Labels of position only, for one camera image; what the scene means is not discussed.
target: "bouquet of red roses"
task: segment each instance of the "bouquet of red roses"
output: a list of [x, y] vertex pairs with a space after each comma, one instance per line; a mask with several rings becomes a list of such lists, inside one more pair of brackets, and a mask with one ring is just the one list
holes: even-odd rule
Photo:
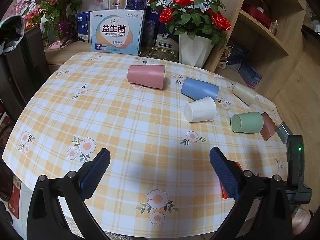
[[149, 4], [157, 11], [162, 9], [159, 21], [166, 23], [174, 35], [187, 33], [192, 40], [196, 35], [205, 37], [212, 45], [226, 43], [225, 31], [231, 25], [218, 11], [218, 7], [225, 9], [220, 0], [149, 0]]

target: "red rose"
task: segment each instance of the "red rose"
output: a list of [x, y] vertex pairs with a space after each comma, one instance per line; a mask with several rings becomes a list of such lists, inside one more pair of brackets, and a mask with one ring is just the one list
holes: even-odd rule
[[208, 10], [206, 10], [206, 12], [207, 12], [208, 14], [213, 14], [213, 11], [212, 11], [211, 8], [209, 8]]
[[217, 25], [219, 29], [223, 31], [231, 29], [230, 22], [225, 17], [223, 17], [219, 11], [217, 14], [213, 14], [211, 16], [211, 20]]
[[159, 21], [162, 23], [170, 22], [173, 19], [173, 17], [171, 16], [173, 11], [174, 9], [170, 9], [170, 8], [163, 9], [160, 14]]
[[188, 6], [192, 4], [195, 0], [173, 0], [174, 3], [181, 5], [181, 6]]

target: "tablecloth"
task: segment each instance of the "tablecloth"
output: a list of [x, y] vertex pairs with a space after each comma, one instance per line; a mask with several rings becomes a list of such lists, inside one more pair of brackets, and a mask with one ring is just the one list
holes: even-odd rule
[[[164, 89], [127, 82], [130, 65], [166, 66]], [[181, 94], [186, 77], [220, 87], [213, 122], [189, 123]], [[38, 176], [63, 177], [101, 148], [111, 163], [91, 199], [92, 215], [108, 232], [142, 237], [182, 237], [215, 231], [234, 204], [223, 200], [209, 162], [218, 146], [257, 176], [286, 179], [286, 147], [278, 135], [234, 133], [233, 114], [276, 106], [258, 95], [248, 107], [231, 91], [234, 82], [179, 63], [129, 55], [78, 53], [33, 96], [17, 121], [3, 159], [31, 189]], [[71, 216], [64, 200], [65, 214]]]

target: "trash bag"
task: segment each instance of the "trash bag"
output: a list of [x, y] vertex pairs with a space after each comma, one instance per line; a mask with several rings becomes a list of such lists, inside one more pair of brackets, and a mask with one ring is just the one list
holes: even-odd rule
[[0, 23], [0, 55], [17, 47], [24, 35], [24, 22], [20, 15], [12, 15]]

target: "green cup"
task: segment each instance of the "green cup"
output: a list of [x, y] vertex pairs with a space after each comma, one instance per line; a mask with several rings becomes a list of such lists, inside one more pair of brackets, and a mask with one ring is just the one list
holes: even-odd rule
[[263, 128], [263, 117], [259, 112], [235, 114], [230, 124], [234, 132], [259, 133]]

